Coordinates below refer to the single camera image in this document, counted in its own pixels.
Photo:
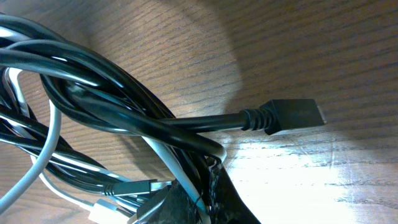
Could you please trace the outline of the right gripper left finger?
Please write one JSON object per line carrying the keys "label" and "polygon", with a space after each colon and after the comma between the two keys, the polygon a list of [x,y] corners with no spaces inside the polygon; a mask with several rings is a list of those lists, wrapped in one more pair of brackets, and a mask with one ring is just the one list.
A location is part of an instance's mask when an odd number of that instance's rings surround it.
{"label": "right gripper left finger", "polygon": [[174,182],[137,209],[136,223],[196,224],[199,214],[183,187]]}

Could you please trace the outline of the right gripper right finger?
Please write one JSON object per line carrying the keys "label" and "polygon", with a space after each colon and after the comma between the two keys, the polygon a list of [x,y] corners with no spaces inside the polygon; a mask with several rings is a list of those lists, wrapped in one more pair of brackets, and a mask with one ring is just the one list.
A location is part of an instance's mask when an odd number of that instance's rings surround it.
{"label": "right gripper right finger", "polygon": [[240,198],[222,164],[210,169],[210,218],[214,224],[260,224]]}

